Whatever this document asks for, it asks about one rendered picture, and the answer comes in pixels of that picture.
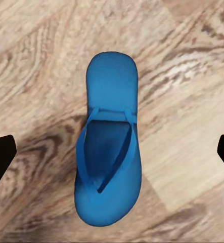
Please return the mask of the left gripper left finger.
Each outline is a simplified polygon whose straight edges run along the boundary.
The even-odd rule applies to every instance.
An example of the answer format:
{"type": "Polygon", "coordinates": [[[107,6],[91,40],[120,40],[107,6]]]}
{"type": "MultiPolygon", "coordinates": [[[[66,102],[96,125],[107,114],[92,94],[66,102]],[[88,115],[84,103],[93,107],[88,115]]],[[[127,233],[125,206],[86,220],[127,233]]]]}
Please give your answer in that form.
{"type": "Polygon", "coordinates": [[[0,180],[16,156],[16,153],[17,149],[14,137],[12,135],[0,137],[0,180]]]}

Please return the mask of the sandal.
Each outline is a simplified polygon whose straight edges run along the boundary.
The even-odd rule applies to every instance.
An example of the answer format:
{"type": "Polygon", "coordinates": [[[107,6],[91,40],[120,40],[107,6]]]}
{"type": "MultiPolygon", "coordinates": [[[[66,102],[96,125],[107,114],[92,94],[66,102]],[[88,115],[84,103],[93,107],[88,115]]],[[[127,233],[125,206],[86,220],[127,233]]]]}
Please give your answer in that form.
{"type": "Polygon", "coordinates": [[[119,52],[95,55],[86,70],[87,123],[76,142],[74,202],[88,225],[124,218],[141,188],[138,144],[138,71],[119,52]]]}

